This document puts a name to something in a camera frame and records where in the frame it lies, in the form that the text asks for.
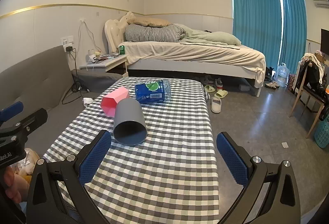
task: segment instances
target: television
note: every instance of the television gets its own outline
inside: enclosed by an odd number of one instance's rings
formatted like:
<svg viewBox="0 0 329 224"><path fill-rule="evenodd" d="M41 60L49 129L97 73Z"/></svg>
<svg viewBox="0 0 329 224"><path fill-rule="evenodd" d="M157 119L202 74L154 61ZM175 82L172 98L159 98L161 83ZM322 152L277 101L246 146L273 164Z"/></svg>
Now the television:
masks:
<svg viewBox="0 0 329 224"><path fill-rule="evenodd" d="M321 51L329 55L329 31L321 29Z"/></svg>

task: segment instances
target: lime graphic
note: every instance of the lime graphic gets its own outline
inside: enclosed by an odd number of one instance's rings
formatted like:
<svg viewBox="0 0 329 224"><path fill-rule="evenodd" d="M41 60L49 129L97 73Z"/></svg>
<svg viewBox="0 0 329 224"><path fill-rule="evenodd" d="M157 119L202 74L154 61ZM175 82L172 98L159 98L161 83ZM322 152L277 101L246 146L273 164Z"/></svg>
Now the lime graphic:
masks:
<svg viewBox="0 0 329 224"><path fill-rule="evenodd" d="M155 82L149 82L149 83L147 83L147 84L145 84L145 85L146 85L146 87L147 87L150 91L156 91L156 90L158 90L158 88L159 88L159 84L158 84L157 81L155 81Z"/></svg>

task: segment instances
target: tile floor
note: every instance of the tile floor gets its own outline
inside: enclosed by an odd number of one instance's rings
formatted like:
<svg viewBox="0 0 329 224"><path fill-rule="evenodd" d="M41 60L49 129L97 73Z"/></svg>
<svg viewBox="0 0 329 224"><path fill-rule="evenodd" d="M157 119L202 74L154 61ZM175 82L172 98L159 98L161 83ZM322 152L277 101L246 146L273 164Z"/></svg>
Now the tile floor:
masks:
<svg viewBox="0 0 329 224"><path fill-rule="evenodd" d="M289 160L297 181L301 214L307 213L329 191L329 147L323 150L312 138L306 139L315 113L306 110L301 116L304 106L299 101L289 118L295 96L285 88L263 87L260 97L255 97L252 91L239 91L238 85L244 79L222 77L222 80L229 94L222 100L221 113L214 114L208 102L214 140L218 133L226 131L251 156L258 155L270 163ZM287 142L289 148L283 148L281 142ZM242 187L235 183L217 149L216 154L221 218ZM260 205L261 201L256 202L249 220L256 215Z"/></svg>

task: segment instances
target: table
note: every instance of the table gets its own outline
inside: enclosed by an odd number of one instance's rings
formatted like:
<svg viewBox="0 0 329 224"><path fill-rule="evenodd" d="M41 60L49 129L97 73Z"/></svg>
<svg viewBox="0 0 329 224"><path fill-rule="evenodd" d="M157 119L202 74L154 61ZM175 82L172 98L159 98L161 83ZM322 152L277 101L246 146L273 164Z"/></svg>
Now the table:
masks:
<svg viewBox="0 0 329 224"><path fill-rule="evenodd" d="M128 71L127 71L127 55L119 55L116 58L112 58L100 63L95 64L84 64L81 65L80 69L88 69L93 70L95 72L107 72L113 68L117 68L120 64L123 64L123 72L121 72L122 76L128 77Z"/></svg>
<svg viewBox="0 0 329 224"><path fill-rule="evenodd" d="M100 108L102 96L154 78L122 78L91 103L54 142L44 157L64 160L77 154L113 118ZM111 224L218 223L218 174L203 86L169 79L170 101L143 104L148 136L134 147L112 145L85 188ZM65 186L64 199L70 202Z"/></svg>

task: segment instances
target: wooden chair leg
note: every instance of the wooden chair leg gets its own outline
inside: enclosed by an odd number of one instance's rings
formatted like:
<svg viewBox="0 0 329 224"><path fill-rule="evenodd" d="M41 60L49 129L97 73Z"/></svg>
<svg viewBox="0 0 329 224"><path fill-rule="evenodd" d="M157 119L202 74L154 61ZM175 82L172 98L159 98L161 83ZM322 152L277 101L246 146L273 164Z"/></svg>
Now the wooden chair leg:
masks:
<svg viewBox="0 0 329 224"><path fill-rule="evenodd" d="M306 107L307 107L307 104L308 104L309 101L310 101L310 96L307 98L307 102L305 103L305 107L304 107L304 110L303 110L303 112L302 112L302 115L303 115L303 113L305 112Z"/></svg>
<svg viewBox="0 0 329 224"><path fill-rule="evenodd" d="M320 113L321 113L321 111L322 111L323 108L324 108L324 105L322 104L322 105L320 106L320 109L319 109L318 113L317 113L316 116L315 116L314 122L313 122L313 124L312 124L312 126L311 126L311 128L310 128L310 131L308 132L308 134L307 134L307 136L306 136L307 139L309 138L310 133L312 132L313 128L315 127L315 124L316 124L316 122L318 121L319 116L320 116Z"/></svg>
<svg viewBox="0 0 329 224"><path fill-rule="evenodd" d="M293 106L292 106L291 112L290 112L290 114L289 114L289 117L291 116L293 110L295 109L296 104L297 104L297 101L298 101L299 96L300 96L300 94L302 93L302 91L303 91L303 87L300 86L300 89L298 90L297 97L296 97L296 99L295 99L295 102L293 103Z"/></svg>

